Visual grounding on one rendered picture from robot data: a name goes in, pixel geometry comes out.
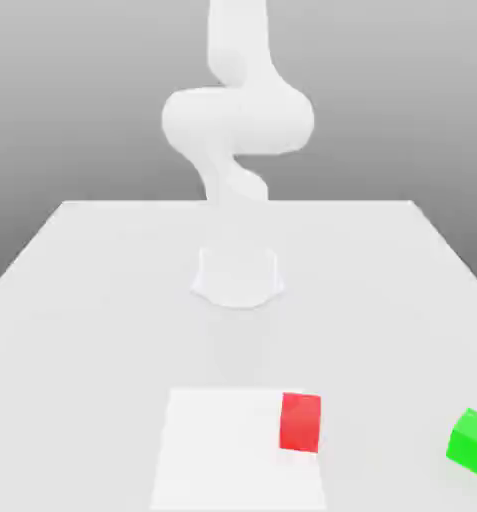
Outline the small red cube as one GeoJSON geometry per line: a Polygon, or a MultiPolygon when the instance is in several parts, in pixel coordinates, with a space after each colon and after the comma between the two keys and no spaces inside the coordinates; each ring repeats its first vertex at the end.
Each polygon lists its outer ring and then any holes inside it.
{"type": "Polygon", "coordinates": [[[284,392],[282,395],[279,447],[285,450],[317,453],[322,405],[319,395],[284,392]]]}

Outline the small green cube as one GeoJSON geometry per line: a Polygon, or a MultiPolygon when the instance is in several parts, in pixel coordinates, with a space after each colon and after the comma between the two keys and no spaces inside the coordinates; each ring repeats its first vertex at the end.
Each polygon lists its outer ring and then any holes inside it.
{"type": "Polygon", "coordinates": [[[446,457],[477,475],[477,411],[468,408],[451,431],[446,457]]]}

